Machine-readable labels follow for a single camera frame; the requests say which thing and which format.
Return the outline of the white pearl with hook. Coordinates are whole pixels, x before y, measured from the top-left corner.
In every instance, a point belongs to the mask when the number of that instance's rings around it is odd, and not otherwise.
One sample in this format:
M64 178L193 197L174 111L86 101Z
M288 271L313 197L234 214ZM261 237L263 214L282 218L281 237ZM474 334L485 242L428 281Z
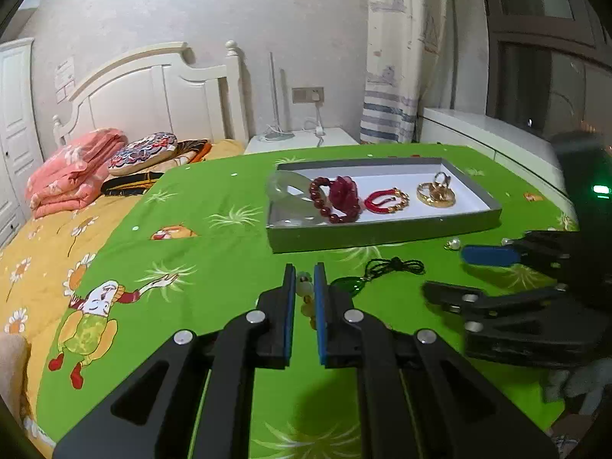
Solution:
M462 242L459 237L453 237L452 239L449 239L449 241L447 241L444 246L444 249L448 251L459 251L461 248Z

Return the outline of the dark red flower ornament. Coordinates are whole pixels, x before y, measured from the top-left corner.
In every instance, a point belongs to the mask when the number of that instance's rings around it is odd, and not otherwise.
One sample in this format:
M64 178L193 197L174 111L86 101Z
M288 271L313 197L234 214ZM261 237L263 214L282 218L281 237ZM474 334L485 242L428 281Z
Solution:
M338 176L331 182L329 200L335 209L345 215L361 210L357 184L349 176Z

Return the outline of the grey white jewelry tray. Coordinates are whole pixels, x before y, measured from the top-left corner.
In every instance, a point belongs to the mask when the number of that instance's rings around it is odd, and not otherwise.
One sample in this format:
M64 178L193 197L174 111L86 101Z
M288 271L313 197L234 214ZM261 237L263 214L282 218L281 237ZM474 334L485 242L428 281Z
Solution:
M282 164L311 180L310 198L324 218L310 227L271 227L269 244L276 253L293 253L398 244L495 228L501 204L451 162L442 158L389 158ZM416 189L444 171L451 176L456 204L435 208L423 204ZM345 215L329 200L338 176L357 184L361 210Z

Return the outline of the white window sill ledge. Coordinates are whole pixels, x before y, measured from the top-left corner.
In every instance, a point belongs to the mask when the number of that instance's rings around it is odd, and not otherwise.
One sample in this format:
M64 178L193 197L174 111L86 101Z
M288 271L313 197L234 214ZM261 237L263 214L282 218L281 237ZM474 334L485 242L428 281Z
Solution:
M421 143L468 146L520 176L567 216L576 216L549 142L501 120L425 108L417 121Z

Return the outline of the gold bangle with rings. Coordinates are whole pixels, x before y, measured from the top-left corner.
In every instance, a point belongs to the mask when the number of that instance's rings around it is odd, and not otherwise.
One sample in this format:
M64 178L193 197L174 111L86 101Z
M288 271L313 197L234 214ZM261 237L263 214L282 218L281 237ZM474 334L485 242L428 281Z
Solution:
M456 194L450 188L450 181L451 176L444 171L440 171L432 181L419 184L416 195L427 206L435 208L452 207L456 204Z

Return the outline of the green cartoon print cloth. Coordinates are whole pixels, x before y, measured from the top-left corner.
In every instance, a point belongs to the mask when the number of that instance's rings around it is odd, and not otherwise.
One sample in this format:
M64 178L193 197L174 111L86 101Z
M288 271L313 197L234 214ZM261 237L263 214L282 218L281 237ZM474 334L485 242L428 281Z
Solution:
M125 291L178 275L169 286L142 294L139 301L119 301L110 308L107 326L117 322L109 350L90 365L76 369L85 353L70 342L62 366L45 367L37 396L37 419L57 443L156 348L178 329L205 334L250 308L258 295L282 283L286 263L309 272L324 262L329 280L361 276L371 259L398 257L424 263L424 275L392 272L366 285L356 305L380 316L391 329L411 333L421 327L438 332L461 350L459 327L426 305L424 281L459 283L491 295L548 286L552 280L524 266L508 269L464 269L459 254L444 250L445 238L409 241L415 231L402 231L399 244L337 247L322 251L274 254L267 229L265 183L281 163L390 159L421 156L442 158L473 178L502 204L501 225L475 233L469 241L499 244L502 237L528 228L561 223L560 210L536 195L526 181L471 148L443 145L363 145L296 150L286 155L260 153L205 162L167 173L125 216L96 253L76 295L114 280ZM182 225L195 236L151 239L166 226ZM250 458L360 458L360 425L356 374L350 369L326 370L319 365L315 330L297 304L293 356L285 371L257 370ZM540 382L545 371L470 361L520 408L536 426L549 428L564 411L561 401L545 402Z

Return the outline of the pale green jade bangle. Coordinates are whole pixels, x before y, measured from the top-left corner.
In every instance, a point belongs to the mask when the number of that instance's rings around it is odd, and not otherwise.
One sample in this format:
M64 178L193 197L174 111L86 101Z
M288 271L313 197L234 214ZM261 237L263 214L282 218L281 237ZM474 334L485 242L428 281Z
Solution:
M310 198L310 184L308 177L297 172L273 172L267 182L271 227L310 227L324 222Z

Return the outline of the sailboat print curtain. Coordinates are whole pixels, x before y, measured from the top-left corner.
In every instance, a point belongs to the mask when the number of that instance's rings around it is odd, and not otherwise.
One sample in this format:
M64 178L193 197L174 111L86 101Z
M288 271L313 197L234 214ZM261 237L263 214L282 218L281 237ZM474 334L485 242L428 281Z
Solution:
M448 0L368 0L360 141L410 143L435 74Z

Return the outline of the black orange cloth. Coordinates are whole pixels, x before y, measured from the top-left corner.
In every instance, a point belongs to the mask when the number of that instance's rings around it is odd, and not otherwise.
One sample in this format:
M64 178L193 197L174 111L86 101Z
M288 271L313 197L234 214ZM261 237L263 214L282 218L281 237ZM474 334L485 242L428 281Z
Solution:
M179 141L175 154L170 158L127 175L111 175L102 184L101 192L104 196L129 197L143 195L167 171L202 161L212 148L213 144L207 140Z

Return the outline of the white bedside table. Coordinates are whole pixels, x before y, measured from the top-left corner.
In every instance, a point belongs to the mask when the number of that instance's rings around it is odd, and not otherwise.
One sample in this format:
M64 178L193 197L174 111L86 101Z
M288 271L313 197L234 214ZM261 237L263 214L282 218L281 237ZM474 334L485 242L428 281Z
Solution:
M324 127L319 132L316 130L296 130L295 132L277 135L276 137L255 136L249 141L245 149L245 155L356 144L357 141L341 127Z

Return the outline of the patterned embroidered pillow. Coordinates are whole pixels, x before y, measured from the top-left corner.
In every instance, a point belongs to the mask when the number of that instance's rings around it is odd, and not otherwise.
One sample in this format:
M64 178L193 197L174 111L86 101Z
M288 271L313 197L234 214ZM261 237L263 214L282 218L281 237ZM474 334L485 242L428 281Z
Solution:
M175 134L157 132L136 140L118 150L109 159L108 170L113 176L130 175L139 170L164 162L175 154Z

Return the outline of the folded pink blanket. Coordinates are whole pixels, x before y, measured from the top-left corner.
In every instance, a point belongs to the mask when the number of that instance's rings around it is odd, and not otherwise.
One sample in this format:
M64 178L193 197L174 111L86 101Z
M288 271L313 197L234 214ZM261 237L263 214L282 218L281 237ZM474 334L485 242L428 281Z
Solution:
M35 219L78 210L95 201L108 163L127 145L121 130L93 130L59 148L28 178L25 199Z

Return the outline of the white standing lamp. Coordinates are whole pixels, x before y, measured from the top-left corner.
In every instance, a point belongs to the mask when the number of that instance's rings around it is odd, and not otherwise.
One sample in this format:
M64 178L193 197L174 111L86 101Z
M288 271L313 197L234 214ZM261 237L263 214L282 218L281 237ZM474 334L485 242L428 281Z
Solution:
M290 130L283 130L280 123L280 112L278 102L278 88L276 82L275 62L274 54L272 51L268 52L268 64L269 64L269 75L270 75L270 90L271 90L271 104L273 120L268 124L265 133L260 138L265 142L280 142L293 139L295 136Z

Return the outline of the white wooden headboard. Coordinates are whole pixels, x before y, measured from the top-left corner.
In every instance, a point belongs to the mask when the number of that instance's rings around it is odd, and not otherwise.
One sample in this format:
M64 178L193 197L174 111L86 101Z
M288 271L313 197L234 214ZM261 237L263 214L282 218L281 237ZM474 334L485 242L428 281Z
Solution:
M56 145L108 127L131 141L167 132L179 140L247 144L243 55L234 41L225 49L223 62L213 67L186 63L186 42L138 48L102 65L68 96L70 119L53 117Z

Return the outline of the wall power socket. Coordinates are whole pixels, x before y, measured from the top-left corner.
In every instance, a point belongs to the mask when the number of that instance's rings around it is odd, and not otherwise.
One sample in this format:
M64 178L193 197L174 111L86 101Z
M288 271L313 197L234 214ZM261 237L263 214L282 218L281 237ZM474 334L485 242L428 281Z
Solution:
M325 100L325 89L322 86L295 87L291 90L291 101L294 104L320 104Z

